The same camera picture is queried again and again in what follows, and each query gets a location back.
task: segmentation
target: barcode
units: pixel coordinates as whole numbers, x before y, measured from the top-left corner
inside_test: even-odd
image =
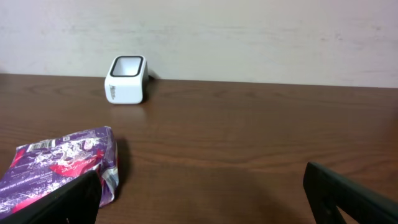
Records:
[[[28,148],[26,152],[30,152],[34,149],[42,149],[42,148],[46,148],[46,147],[54,147],[55,146],[55,140],[45,140],[45,141],[41,141],[35,144],[31,144]]]

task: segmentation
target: dark wood surface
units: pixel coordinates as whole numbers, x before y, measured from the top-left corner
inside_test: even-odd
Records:
[[[314,223],[317,161],[398,200],[398,90],[156,80],[141,105],[103,78],[0,75],[0,172],[22,144],[108,125],[121,191],[97,223]]]

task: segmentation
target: square opening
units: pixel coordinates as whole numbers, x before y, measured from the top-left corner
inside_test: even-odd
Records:
[[[118,57],[111,70],[113,77],[134,77],[141,71],[143,58],[140,56],[120,56]]]

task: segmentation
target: logo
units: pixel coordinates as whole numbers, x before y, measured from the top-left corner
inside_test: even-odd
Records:
[[[116,86],[109,85],[109,87],[111,88],[112,100],[114,100],[115,95],[116,95]]]

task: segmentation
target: snack packet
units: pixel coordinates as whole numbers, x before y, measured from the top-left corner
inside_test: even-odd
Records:
[[[117,146],[110,127],[17,147],[0,181],[0,219],[46,196],[88,170],[98,173],[100,207],[112,202],[119,184]]]

